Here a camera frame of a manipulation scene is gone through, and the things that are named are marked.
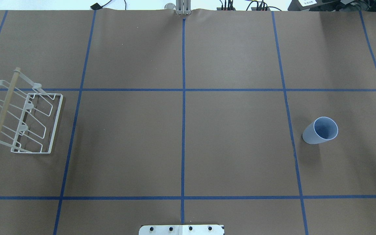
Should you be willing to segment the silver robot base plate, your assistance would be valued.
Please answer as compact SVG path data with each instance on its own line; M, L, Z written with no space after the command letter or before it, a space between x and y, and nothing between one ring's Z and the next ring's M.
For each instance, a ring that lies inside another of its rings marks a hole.
M150 225L142 226L139 235L224 235L224 226L211 225Z

